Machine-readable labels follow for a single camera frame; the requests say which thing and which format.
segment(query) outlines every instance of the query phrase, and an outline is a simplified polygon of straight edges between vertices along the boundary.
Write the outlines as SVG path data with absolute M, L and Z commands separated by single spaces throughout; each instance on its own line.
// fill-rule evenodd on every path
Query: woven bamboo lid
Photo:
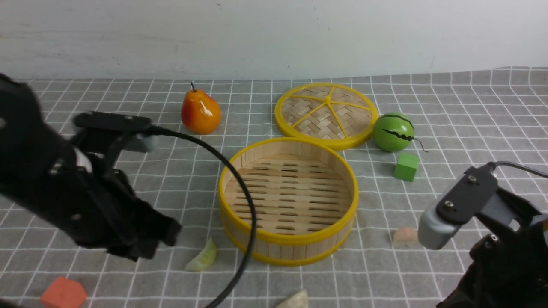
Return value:
M 278 100 L 274 113 L 285 136 L 335 151 L 366 142 L 379 117 L 375 105 L 363 94 L 332 83 L 311 83 L 288 91 Z

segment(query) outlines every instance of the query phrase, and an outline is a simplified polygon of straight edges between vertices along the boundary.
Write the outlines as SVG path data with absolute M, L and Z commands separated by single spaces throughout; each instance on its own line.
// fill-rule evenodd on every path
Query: green cube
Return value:
M 415 179 L 416 169 L 419 167 L 419 157 L 412 154 L 401 153 L 396 164 L 394 177 L 412 182 Z

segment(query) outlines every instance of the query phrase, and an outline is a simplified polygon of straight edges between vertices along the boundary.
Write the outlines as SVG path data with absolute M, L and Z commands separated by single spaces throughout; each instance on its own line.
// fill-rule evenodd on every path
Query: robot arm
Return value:
M 548 307 L 548 216 L 498 186 L 491 172 L 500 165 L 536 172 L 510 162 L 471 167 L 421 216 L 428 249 L 441 249 L 474 216 L 492 232 L 470 250 L 473 264 L 439 308 Z
M 181 229 L 135 195 L 113 166 L 123 149 L 149 151 L 143 117 L 83 113 L 65 140 L 43 121 L 31 89 L 0 75 L 0 193 L 66 232 L 79 246 L 151 259 Z

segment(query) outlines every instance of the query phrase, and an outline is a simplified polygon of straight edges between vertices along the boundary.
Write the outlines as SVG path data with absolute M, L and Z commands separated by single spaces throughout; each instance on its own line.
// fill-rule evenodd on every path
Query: orange cube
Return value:
M 81 284 L 65 277 L 57 277 L 40 301 L 46 308 L 79 308 L 87 297 Z

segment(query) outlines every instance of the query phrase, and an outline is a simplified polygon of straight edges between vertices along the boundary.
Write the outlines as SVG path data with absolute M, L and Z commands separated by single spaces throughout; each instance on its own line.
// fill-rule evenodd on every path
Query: green ball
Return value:
M 373 127 L 373 139 L 377 146 L 387 152 L 405 149 L 415 137 L 411 120 L 399 112 L 381 116 Z

